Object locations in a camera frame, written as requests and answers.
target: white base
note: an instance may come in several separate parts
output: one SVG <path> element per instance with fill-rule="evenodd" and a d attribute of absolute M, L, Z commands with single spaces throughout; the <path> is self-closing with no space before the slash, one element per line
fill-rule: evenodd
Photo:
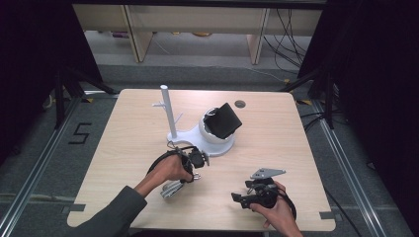
<path fill-rule="evenodd" d="M 221 156 L 231 149 L 234 144 L 234 134 L 230 135 L 225 143 L 209 143 L 201 135 L 200 128 L 196 125 L 189 131 L 178 131 L 177 137 L 172 138 L 172 133 L 169 132 L 167 140 L 172 141 L 174 144 L 189 143 L 197 146 L 198 149 L 203 150 L 208 156 Z"/>

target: cable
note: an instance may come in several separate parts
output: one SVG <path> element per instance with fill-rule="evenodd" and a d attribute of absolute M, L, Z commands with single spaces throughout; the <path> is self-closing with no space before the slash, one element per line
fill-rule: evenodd
<path fill-rule="evenodd" d="M 338 208 L 341 210 L 342 214 L 345 215 L 346 219 L 349 221 L 351 226 L 354 228 L 355 232 L 357 232 L 357 235 L 361 237 L 362 235 L 361 235 L 360 231 L 358 230 L 357 226 L 355 226 L 354 222 L 351 220 L 351 218 L 349 218 L 348 214 L 345 212 L 345 210 L 342 208 L 342 206 L 339 204 L 339 202 L 335 199 L 335 197 L 333 197 L 330 194 L 330 192 L 326 189 L 326 187 L 323 186 L 323 189 L 327 193 L 327 195 L 333 200 L 333 202 L 336 203 Z"/>
<path fill-rule="evenodd" d="M 332 113 L 341 114 L 342 112 L 340 110 L 334 110 L 334 111 L 332 111 Z M 308 114 L 308 115 L 300 116 L 300 118 L 305 118 L 305 117 L 309 117 L 309 116 L 318 116 L 318 117 L 315 118 L 315 119 L 313 119 L 312 121 L 310 121 L 308 124 L 306 124 L 304 126 L 304 131 L 305 132 L 308 132 L 321 119 L 325 119 L 326 113 L 325 112 L 313 113 L 313 114 Z"/>
<path fill-rule="evenodd" d="M 294 52 L 295 55 L 296 55 L 296 58 L 298 58 L 299 63 L 302 63 L 301 56 L 303 56 L 303 55 L 301 53 L 299 53 L 298 49 L 296 49 L 296 48 L 299 47 L 304 52 L 305 52 L 305 49 L 303 49 L 301 46 L 299 46 L 299 44 L 293 38 L 293 24 L 292 24 L 293 10 L 289 9 L 289 20 L 288 20 L 287 26 L 285 25 L 285 23 L 284 23 L 284 21 L 281 17 L 280 11 L 278 9 L 277 9 L 277 14 L 278 14 L 278 18 L 280 19 L 281 24 L 283 25 L 283 28 L 284 28 L 284 35 L 283 35 L 283 38 L 281 39 L 281 41 L 279 42 L 279 44 L 282 44 L 282 41 L 283 41 L 284 37 L 287 36 L 290 43 L 293 46 L 293 50 L 291 50 L 291 49 L 289 49 L 289 48 L 287 48 L 283 45 L 282 45 L 282 47 L 284 49 L 288 50 L 288 51 Z"/>
<path fill-rule="evenodd" d="M 282 68 L 282 67 L 278 64 L 278 61 L 277 61 L 277 55 L 281 56 L 283 59 L 285 59 L 286 61 L 290 62 L 291 64 L 293 64 L 294 66 L 296 66 L 296 67 L 298 67 L 298 68 L 299 68 L 299 64 L 298 64 L 298 63 L 296 63 L 295 61 L 293 61 L 292 59 L 290 59 L 288 56 L 286 56 L 286 55 L 284 55 L 283 53 L 279 52 L 279 51 L 278 51 L 278 48 L 274 48 L 274 47 L 273 47 L 273 46 L 269 43 L 268 39 L 266 39 L 266 37 L 265 37 L 265 36 L 264 36 L 264 40 L 265 40 L 265 42 L 268 44 L 268 46 L 271 48 L 271 50 L 272 50 L 272 51 L 274 52 L 274 54 L 275 54 L 275 56 L 274 56 L 274 60 L 275 60 L 275 64 L 277 65 L 277 67 L 278 67 L 278 68 L 280 68 L 281 70 L 285 71 L 285 72 L 289 72 L 289 73 L 292 73 L 292 74 L 297 74 L 297 73 L 295 73 L 295 72 L 288 71 L 288 70 L 286 70 L 286 69 Z"/>

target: person's right hand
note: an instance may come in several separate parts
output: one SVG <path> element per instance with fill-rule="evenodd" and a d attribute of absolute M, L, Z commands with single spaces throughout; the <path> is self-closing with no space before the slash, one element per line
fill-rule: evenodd
<path fill-rule="evenodd" d="M 281 189 L 280 192 L 285 195 L 283 191 L 286 190 L 286 187 L 276 181 L 275 185 L 277 185 L 277 187 Z M 282 197 L 277 197 L 277 203 L 271 209 L 258 203 L 251 203 L 250 209 L 265 216 L 266 221 L 263 225 L 264 228 L 268 228 L 272 225 L 278 232 L 285 236 L 302 236 L 293 219 L 293 214 L 289 205 Z"/>
<path fill-rule="evenodd" d="M 168 180 L 192 181 L 193 179 L 194 176 L 183 168 L 182 159 L 178 155 L 171 155 L 161 160 L 134 189 L 146 198 L 151 191 Z"/>

